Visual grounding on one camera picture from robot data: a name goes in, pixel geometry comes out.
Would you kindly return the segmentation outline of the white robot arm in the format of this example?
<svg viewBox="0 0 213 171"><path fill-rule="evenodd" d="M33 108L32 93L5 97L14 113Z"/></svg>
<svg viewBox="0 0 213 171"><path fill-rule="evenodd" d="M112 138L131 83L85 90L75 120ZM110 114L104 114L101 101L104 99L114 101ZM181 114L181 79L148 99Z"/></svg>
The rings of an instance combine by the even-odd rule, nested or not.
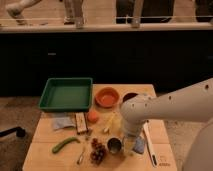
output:
<svg viewBox="0 0 213 171"><path fill-rule="evenodd" d="M182 171L213 171L213 78L150 100L137 94L120 107L122 131L139 136L149 119L203 122Z"/></svg>

